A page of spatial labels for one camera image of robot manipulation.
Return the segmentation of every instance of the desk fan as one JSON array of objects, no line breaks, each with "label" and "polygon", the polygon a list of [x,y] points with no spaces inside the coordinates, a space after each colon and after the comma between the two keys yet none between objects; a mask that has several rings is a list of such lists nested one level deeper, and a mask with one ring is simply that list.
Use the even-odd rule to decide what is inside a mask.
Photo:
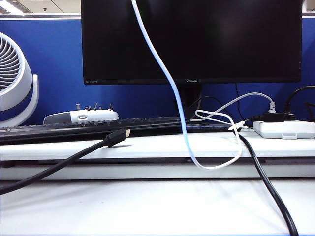
[{"label": "desk fan", "polygon": [[26,121],[38,104],[38,75],[33,75],[20,47],[0,33],[0,115],[20,104],[32,91],[27,107],[18,115],[0,121],[1,127],[13,127]]}]

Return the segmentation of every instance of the white cable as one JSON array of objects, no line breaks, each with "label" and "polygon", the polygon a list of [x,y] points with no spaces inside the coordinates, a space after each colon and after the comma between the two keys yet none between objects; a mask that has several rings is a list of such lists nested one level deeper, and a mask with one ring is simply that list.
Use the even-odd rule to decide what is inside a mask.
[{"label": "white cable", "polygon": [[[161,67],[162,71],[164,72],[165,76],[167,77],[169,83],[171,84],[171,87],[173,89],[173,92],[174,92],[174,95],[175,95],[175,98],[176,98],[176,101],[177,101],[177,107],[178,107],[178,111],[179,111],[179,116],[180,116],[180,119],[181,119],[181,124],[182,124],[182,132],[183,132],[183,136],[184,136],[184,139],[185,139],[185,143],[186,143],[186,147],[188,149],[188,152],[191,156],[191,159],[192,161],[194,162],[194,164],[201,168],[201,169],[217,169],[217,168],[220,168],[220,167],[223,167],[223,166],[227,166],[231,163],[233,163],[234,161],[236,161],[239,156],[241,155],[241,152],[242,152],[242,149],[241,149],[241,146],[240,146],[240,141],[239,141],[239,136],[238,136],[238,132],[237,132],[237,129],[234,128],[234,131],[235,131],[235,134],[237,136],[237,139],[238,139],[238,142],[239,142],[239,150],[238,150],[238,154],[236,157],[234,157],[232,160],[222,164],[222,165],[219,165],[217,167],[204,167],[202,166],[196,159],[196,157],[194,156],[191,148],[190,148],[190,145],[189,145],[189,142],[188,142],[188,137],[187,137],[187,130],[186,130],[186,122],[185,122],[185,116],[184,116],[184,111],[183,111],[183,106],[182,106],[182,102],[181,102],[181,98],[179,96],[179,93],[178,93],[178,89],[176,87],[176,84],[171,76],[171,74],[169,73],[169,71],[167,70],[166,66],[164,65],[163,61],[161,60],[161,58],[159,57],[157,51],[155,50],[149,36],[148,36],[148,33],[144,27],[144,24],[142,22],[142,19],[141,19],[141,15],[139,13],[139,9],[138,9],[138,6],[137,6],[137,2],[136,0],[131,0],[132,2],[132,6],[133,6],[133,9],[134,9],[134,12],[135,12],[135,15],[137,17],[137,21],[138,21],[138,24],[140,26],[140,29],[141,29],[141,32],[153,54],[153,56],[155,57],[156,61],[158,62],[159,66]],[[229,120],[231,121],[232,124],[234,124],[233,120],[231,119],[231,117],[229,117]]]},{"label": "white cable", "polygon": [[206,114],[211,114],[211,115],[218,115],[218,116],[223,116],[223,117],[226,117],[230,120],[230,123],[228,122],[225,122],[225,121],[222,121],[222,120],[217,120],[217,119],[211,119],[211,120],[215,120],[217,122],[221,122],[221,123],[226,123],[226,124],[230,124],[233,129],[234,129],[234,132],[235,132],[235,137],[236,137],[236,140],[237,140],[237,144],[238,144],[238,150],[237,150],[237,154],[235,157],[233,157],[231,160],[223,163],[223,164],[220,164],[220,165],[217,165],[217,166],[211,166],[211,167],[208,167],[208,166],[203,166],[201,165],[199,162],[196,164],[197,166],[203,168],[203,169],[206,169],[206,170],[214,170],[214,169],[219,169],[219,168],[222,168],[222,167],[225,167],[225,166],[228,166],[230,164],[232,164],[233,162],[237,161],[241,154],[242,154],[242,144],[241,144],[241,140],[240,140],[240,136],[238,134],[238,131],[237,131],[237,125],[234,123],[234,121],[232,120],[232,118],[227,115],[227,114],[224,114],[224,113],[219,113],[219,112],[209,112],[209,111],[205,111],[205,110],[197,110],[196,113],[198,112],[202,112],[202,113],[206,113]]},{"label": "white cable", "polygon": [[[252,96],[252,95],[259,95],[259,96],[262,96],[262,97],[265,97],[265,98],[269,99],[269,101],[270,101],[270,104],[269,104],[269,105],[270,105],[270,107],[271,107],[270,110],[269,110],[269,112],[270,112],[270,113],[276,112],[276,111],[274,110],[274,105],[275,105],[275,103],[273,102],[273,100],[271,99],[271,97],[269,97],[269,96],[267,96],[267,95],[265,95],[265,94],[263,94],[263,93],[260,93],[260,92],[250,92],[250,93],[246,93],[246,94],[244,94],[244,95],[242,95],[242,96],[239,96],[239,97],[233,99],[232,101],[226,103],[224,106],[220,107],[219,109],[217,109],[217,110],[214,111],[214,112],[220,112],[220,111],[222,111],[224,108],[226,108],[226,107],[228,107],[229,105],[233,104],[234,102],[237,102],[238,100],[240,100],[240,99],[242,99],[242,98],[244,98],[244,97],[248,97],[248,96]],[[201,119],[191,119],[191,121],[203,121],[203,120],[206,120],[206,119],[210,118],[211,116],[213,116],[213,115],[210,114],[210,115],[208,115],[208,116],[206,116],[206,117],[204,117],[204,118],[201,118]]]},{"label": "white cable", "polygon": [[[207,117],[205,117],[205,116],[200,115],[199,112],[202,113],[203,110],[196,110],[196,111],[195,111],[195,115],[198,116],[198,117],[200,117],[200,118],[205,118],[205,119],[207,119],[207,120],[219,122],[219,123],[222,123],[222,124],[231,125],[231,127],[229,127],[229,130],[231,130],[231,128],[233,128],[233,124],[231,124],[231,123],[229,123],[229,122],[225,122],[225,121],[219,120],[219,119],[207,118]],[[236,125],[236,128],[249,129],[247,126],[245,126],[245,125],[243,125],[243,124],[245,124],[245,122],[242,120],[242,121],[236,123],[235,125]]]}]

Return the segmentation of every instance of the blue partition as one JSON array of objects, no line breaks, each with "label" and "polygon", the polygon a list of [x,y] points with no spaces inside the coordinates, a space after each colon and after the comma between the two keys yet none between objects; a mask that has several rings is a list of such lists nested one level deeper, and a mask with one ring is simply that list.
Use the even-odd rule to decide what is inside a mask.
[{"label": "blue partition", "polygon": [[[81,20],[2,20],[0,31],[21,47],[34,74],[40,79],[38,107],[26,124],[41,124],[49,114],[75,110],[75,104],[103,107],[114,103],[120,118],[176,116],[169,85],[86,86],[83,84]],[[257,91],[271,96],[278,111],[283,110],[289,94],[304,85],[315,84],[315,19],[303,19],[302,81],[299,83],[238,84],[240,94]],[[204,95],[223,103],[236,97],[234,84],[208,84]],[[305,91],[292,101],[299,119],[309,115],[304,102],[315,102],[314,91]],[[220,105],[205,100],[203,109],[215,110]],[[241,100],[240,109],[248,118],[267,111],[268,101],[260,97]],[[229,108],[236,116],[236,105]]]}]

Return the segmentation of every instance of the black cable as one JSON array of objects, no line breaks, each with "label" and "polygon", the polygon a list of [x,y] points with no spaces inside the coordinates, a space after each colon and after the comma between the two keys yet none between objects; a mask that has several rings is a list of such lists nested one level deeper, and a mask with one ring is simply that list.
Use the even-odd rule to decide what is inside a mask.
[{"label": "black cable", "polygon": [[[203,98],[211,98],[211,99],[214,99],[214,100],[216,100],[222,107],[224,106],[224,105],[222,104],[222,102],[221,102],[220,100],[218,100],[217,98],[215,98],[215,97],[212,97],[212,96],[202,96],[202,97],[198,98],[196,101],[194,101],[189,107],[187,107],[187,110],[188,110],[189,108],[191,108],[194,104],[196,104],[197,102],[199,102],[199,101],[200,101],[201,99],[203,99]],[[238,122],[240,121],[239,119],[235,118],[235,116],[232,115],[226,108],[223,109],[223,110],[225,110],[226,113],[228,113],[232,118],[234,118],[234,119],[237,120]]]},{"label": "black cable", "polygon": [[[250,121],[250,119],[246,119],[244,122],[246,124],[246,122]],[[247,126],[248,129],[254,129],[253,127]]]},{"label": "black cable", "polygon": [[[236,89],[236,95],[237,97],[239,97],[239,92],[238,92],[238,87],[237,87],[237,83],[235,83],[235,89]],[[245,118],[243,117],[242,113],[241,113],[241,110],[240,110],[240,100],[237,101],[237,111],[238,111],[238,114],[240,114],[242,120],[245,120]]]},{"label": "black cable", "polygon": [[23,179],[21,181],[18,181],[13,184],[9,184],[7,186],[1,187],[0,188],[0,195],[15,191],[17,189],[23,188],[25,186],[28,186],[36,181],[39,181],[55,172],[58,170],[62,169],[63,167],[70,165],[74,161],[80,159],[81,157],[91,153],[92,151],[95,151],[103,146],[108,146],[111,147],[112,145],[115,145],[117,143],[120,143],[121,141],[125,140],[126,137],[129,136],[130,130],[124,130],[124,129],[119,129],[111,134],[106,135],[105,139],[103,139],[101,142],[94,144],[70,157],[68,157],[65,160],[60,161],[56,165],[48,168],[47,170],[44,170],[32,177]]},{"label": "black cable", "polygon": [[306,106],[306,109],[308,110],[308,112],[310,114],[310,117],[311,117],[310,120],[312,122],[314,122],[315,117],[314,117],[313,112],[312,112],[310,107],[315,107],[315,103],[305,102],[304,105]]},{"label": "black cable", "polygon": [[306,89],[315,89],[315,85],[308,85],[308,86],[304,86],[304,87],[301,87],[299,89],[297,89],[296,91],[294,91],[290,96],[289,98],[286,100],[286,103],[285,103],[285,106],[284,106],[284,112],[285,113],[289,113],[291,112],[291,100],[292,98],[298,94],[299,92],[303,91],[303,90],[306,90]]},{"label": "black cable", "polygon": [[250,143],[247,141],[246,138],[244,138],[242,135],[239,135],[240,139],[244,142],[244,144],[246,145],[246,148],[248,149],[248,151],[251,154],[251,157],[254,161],[255,167],[261,177],[261,179],[263,180],[263,182],[265,183],[268,191],[270,192],[271,196],[273,197],[273,199],[275,200],[275,202],[277,203],[282,216],[284,217],[284,220],[286,222],[286,225],[289,229],[290,235],[291,236],[299,236],[299,233],[295,227],[294,221],[288,211],[288,209],[286,208],[284,202],[282,201],[280,195],[277,193],[277,191],[275,190],[274,186],[272,185],[272,183],[270,182],[269,178],[267,177],[264,169],[262,168],[256,153],[254,152],[253,148],[251,147]]}]

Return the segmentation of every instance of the gold connector tip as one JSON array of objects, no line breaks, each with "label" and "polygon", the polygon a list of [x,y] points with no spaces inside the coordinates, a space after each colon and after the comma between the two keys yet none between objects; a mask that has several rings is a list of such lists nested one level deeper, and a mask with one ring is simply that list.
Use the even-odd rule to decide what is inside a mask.
[{"label": "gold connector tip", "polygon": [[126,138],[128,138],[129,135],[130,135],[130,129],[127,129],[127,130],[126,130]]}]

